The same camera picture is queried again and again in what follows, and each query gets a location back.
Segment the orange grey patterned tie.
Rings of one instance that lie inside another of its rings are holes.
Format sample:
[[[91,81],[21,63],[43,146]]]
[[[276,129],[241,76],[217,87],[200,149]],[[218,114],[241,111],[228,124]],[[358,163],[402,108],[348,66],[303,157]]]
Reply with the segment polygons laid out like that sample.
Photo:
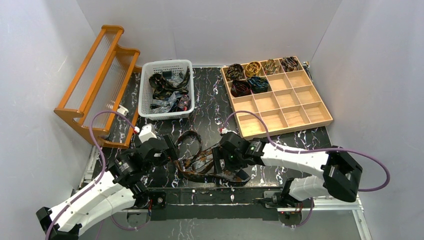
[[[179,146],[187,138],[193,138],[199,142],[199,148],[197,152],[192,156],[182,157],[173,162],[175,167],[185,179],[198,183],[209,182],[213,180],[223,180],[241,186],[245,185],[251,180],[249,174],[247,174],[243,169],[235,171],[225,170],[225,173],[228,175],[228,179],[215,177],[212,150],[218,145],[218,143],[203,149],[201,135],[196,131],[187,130],[178,137],[175,145]]]

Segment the white plastic basket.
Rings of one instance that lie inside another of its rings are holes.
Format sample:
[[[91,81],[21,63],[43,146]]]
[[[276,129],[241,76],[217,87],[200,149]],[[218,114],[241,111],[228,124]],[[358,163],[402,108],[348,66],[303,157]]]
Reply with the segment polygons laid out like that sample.
[[[186,59],[148,62],[142,66],[138,114],[152,121],[184,119],[195,108],[194,71]]]

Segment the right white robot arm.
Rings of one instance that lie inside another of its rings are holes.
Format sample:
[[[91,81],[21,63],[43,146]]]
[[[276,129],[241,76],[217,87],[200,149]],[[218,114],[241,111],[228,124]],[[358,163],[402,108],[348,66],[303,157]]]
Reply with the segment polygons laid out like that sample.
[[[317,151],[283,147],[270,140],[246,140],[233,131],[221,136],[212,148],[217,173],[231,182],[244,181],[247,166],[283,167],[307,173],[304,178],[288,178],[281,191],[267,190],[253,200],[266,208],[296,207],[307,199],[331,196],[352,203],[357,199],[363,173],[360,164],[341,148]]]

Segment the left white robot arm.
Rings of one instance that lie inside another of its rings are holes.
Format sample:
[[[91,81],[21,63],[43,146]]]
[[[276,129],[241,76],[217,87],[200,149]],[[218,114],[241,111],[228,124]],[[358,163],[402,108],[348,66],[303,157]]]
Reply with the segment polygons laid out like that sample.
[[[177,160],[179,150],[169,135],[157,137],[143,126],[135,146],[123,150],[92,182],[64,202],[36,212],[47,240],[77,240],[92,225],[117,211],[153,202],[141,178],[153,168]]]

